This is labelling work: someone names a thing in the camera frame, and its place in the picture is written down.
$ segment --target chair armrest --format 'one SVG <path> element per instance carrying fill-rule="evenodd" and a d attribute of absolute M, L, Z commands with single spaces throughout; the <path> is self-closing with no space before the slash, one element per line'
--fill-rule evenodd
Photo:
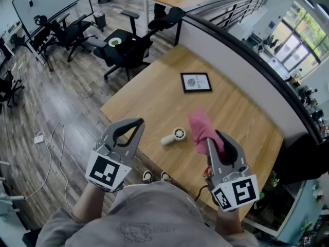
<path fill-rule="evenodd" d="M 80 17 L 79 19 L 75 20 L 72 25 L 76 25 L 78 23 L 80 23 L 82 20 L 84 20 L 87 17 L 86 14 L 84 14 L 82 17 Z"/>
<path fill-rule="evenodd" d="M 63 22 L 63 21 L 69 16 L 69 15 L 70 15 L 70 14 L 68 13 L 68 14 L 62 16 L 60 19 L 57 20 L 57 22 L 58 22 L 58 23 Z"/>
<path fill-rule="evenodd" d="M 107 43 L 105 41 L 101 41 L 95 38 L 87 39 L 87 43 L 96 48 L 105 48 L 107 46 Z"/>
<path fill-rule="evenodd" d="M 121 12 L 121 14 L 124 14 L 124 15 L 126 15 L 126 16 L 132 17 L 132 18 L 134 18 L 134 19 L 138 19 L 138 18 L 139 18 L 139 14 L 136 14 L 136 13 L 134 13 L 134 12 L 132 12 L 132 11 L 128 11 L 128 10 L 123 10 L 123 11 Z"/>

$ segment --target white cable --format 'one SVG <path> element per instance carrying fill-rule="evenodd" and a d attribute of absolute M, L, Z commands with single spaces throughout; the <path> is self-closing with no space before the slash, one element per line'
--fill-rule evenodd
<path fill-rule="evenodd" d="M 51 133 L 51 137 L 50 137 L 50 143 L 47 143 L 46 134 L 45 134 L 44 132 L 39 132 L 39 133 L 36 135 L 36 136 L 38 137 L 39 134 L 42 134 L 42 135 L 44 136 L 44 138 L 45 138 L 45 144 L 46 144 L 47 150 L 48 150 L 48 152 L 49 152 L 49 154 L 50 154 L 49 168 L 48 168 L 48 172 L 47 172 L 46 178 L 45 178 L 44 182 L 42 183 L 41 187 L 38 188 L 38 189 L 37 189 L 34 193 L 32 193 L 30 196 L 26 197 L 25 200 L 31 198 L 34 194 L 38 193 L 39 190 L 42 189 L 43 186 L 44 186 L 44 185 L 46 184 L 46 182 L 47 182 L 47 179 L 48 179 L 48 176 L 49 176 L 49 173 L 50 173 L 50 169 L 51 169 L 51 162 L 52 162 L 52 155 L 51 155 L 51 153 L 50 153 L 49 147 L 50 147 L 51 142 L 52 142 L 52 136 L 53 136 L 53 133 L 55 132 L 55 130 L 56 130 L 56 128 L 57 128 L 57 126 L 58 126 L 59 124 L 62 124 L 62 126 L 63 126 L 63 142 L 62 142 L 62 151 L 61 151 L 61 157 L 60 157 L 59 167 L 60 167 L 60 171 L 63 173 L 63 175 L 64 175 L 65 178 L 66 178 L 66 185 L 65 185 L 65 189 L 64 189 L 64 196 L 65 196 L 66 206 L 67 206 L 68 210 L 71 212 L 71 210 L 70 210 L 70 208 L 69 208 L 69 206 L 68 206 L 68 203 L 67 203 L 67 197 L 66 197 L 66 190 L 67 190 L 67 186 L 68 186 L 68 178 L 67 178 L 66 174 L 64 173 L 64 171 L 63 171 L 63 169 L 62 169 L 62 167 L 61 167 L 62 157 L 63 157 L 63 150 L 64 150 L 64 139 L 65 139 L 65 138 L 64 138 L 64 124 L 63 124 L 61 121 L 59 121 L 59 122 L 56 124 L 54 130 L 52 131 L 52 133 Z"/>

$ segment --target ceiling light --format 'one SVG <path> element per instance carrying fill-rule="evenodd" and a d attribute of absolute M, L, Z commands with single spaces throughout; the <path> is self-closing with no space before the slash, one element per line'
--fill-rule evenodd
<path fill-rule="evenodd" d="M 329 19 L 329 10 L 328 10 L 327 6 L 325 6 L 324 4 L 317 4 L 317 6 L 320 9 L 320 11 L 322 12 L 322 14 L 324 14 Z"/>
<path fill-rule="evenodd" d="M 312 0 L 305 0 L 305 2 L 308 4 L 309 7 L 314 9 L 314 4 L 313 4 Z"/>

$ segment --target picture frame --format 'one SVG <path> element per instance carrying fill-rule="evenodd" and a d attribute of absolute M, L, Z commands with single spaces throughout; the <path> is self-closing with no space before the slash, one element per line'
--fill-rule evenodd
<path fill-rule="evenodd" d="M 181 73 L 184 93 L 212 92 L 207 73 Z"/>

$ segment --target pink towel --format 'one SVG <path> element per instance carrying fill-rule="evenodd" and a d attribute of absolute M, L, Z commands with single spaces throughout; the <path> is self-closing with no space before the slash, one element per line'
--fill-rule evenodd
<path fill-rule="evenodd" d="M 203 110 L 198 110 L 189 116 L 192 136 L 196 151 L 208 155 L 207 137 L 213 139 L 217 144 L 220 157 L 225 157 L 224 142 L 211 126 L 209 117 Z"/>

